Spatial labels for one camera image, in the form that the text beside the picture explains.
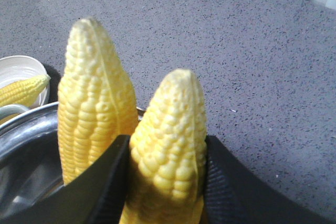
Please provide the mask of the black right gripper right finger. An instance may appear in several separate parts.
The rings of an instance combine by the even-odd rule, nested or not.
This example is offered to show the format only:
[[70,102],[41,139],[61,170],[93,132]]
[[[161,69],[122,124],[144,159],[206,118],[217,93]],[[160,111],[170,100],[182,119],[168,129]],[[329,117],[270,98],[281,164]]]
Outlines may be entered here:
[[204,223],[330,223],[262,182],[216,136],[206,144]]

